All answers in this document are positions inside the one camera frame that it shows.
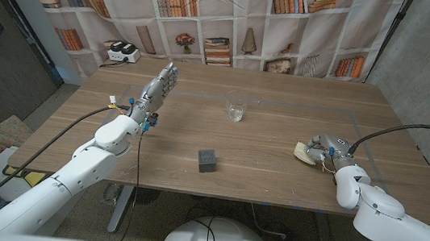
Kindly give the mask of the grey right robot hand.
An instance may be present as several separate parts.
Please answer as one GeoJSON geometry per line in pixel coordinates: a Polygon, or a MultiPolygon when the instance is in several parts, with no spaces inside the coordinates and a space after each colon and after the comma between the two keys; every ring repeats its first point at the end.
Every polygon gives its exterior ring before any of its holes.
{"type": "Polygon", "coordinates": [[[308,156],[313,160],[330,160],[333,168],[339,171],[346,166],[356,165],[357,162],[349,154],[351,148],[347,140],[323,133],[313,137],[303,148],[308,156]]]}

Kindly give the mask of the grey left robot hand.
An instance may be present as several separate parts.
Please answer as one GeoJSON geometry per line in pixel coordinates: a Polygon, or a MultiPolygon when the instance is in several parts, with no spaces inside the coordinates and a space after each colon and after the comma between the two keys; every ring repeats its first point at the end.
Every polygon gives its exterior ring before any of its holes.
{"type": "Polygon", "coordinates": [[[169,92],[177,85],[178,70],[173,62],[169,62],[160,72],[142,89],[128,117],[141,124],[148,114],[161,108],[169,92]]]}

